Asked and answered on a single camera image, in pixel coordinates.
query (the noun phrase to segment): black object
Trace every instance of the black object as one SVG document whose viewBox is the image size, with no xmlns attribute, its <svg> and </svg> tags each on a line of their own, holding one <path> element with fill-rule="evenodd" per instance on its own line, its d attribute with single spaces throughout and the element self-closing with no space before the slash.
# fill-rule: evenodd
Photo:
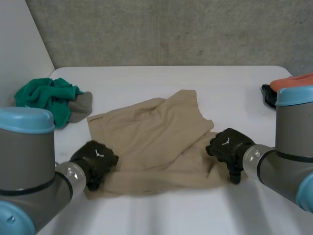
<svg viewBox="0 0 313 235">
<path fill-rule="evenodd" d="M 239 184 L 243 171 L 243 157 L 245 152 L 255 145 L 248 136 L 231 128 L 220 132 L 205 148 L 206 152 L 215 156 L 220 162 L 227 164 L 229 179 L 233 184 Z"/>
<path fill-rule="evenodd" d="M 70 161 L 78 164 L 84 171 L 88 189 L 96 191 L 105 175 L 117 164 L 118 156 L 104 144 L 89 141 L 74 153 Z"/>
<path fill-rule="evenodd" d="M 273 91 L 269 85 L 262 85 L 261 89 L 265 103 L 276 109 L 277 93 Z"/>
</svg>

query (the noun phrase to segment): green cloth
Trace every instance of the green cloth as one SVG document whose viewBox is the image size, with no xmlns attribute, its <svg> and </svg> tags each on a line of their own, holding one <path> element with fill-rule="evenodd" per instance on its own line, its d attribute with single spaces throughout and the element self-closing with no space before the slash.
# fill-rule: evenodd
<svg viewBox="0 0 313 235">
<path fill-rule="evenodd" d="M 74 100 L 77 94 L 82 94 L 77 86 L 62 78 L 33 79 L 16 92 L 16 106 L 47 109 L 53 113 L 56 128 L 63 127 L 69 116 L 67 106 L 69 100 Z"/>
</svg>

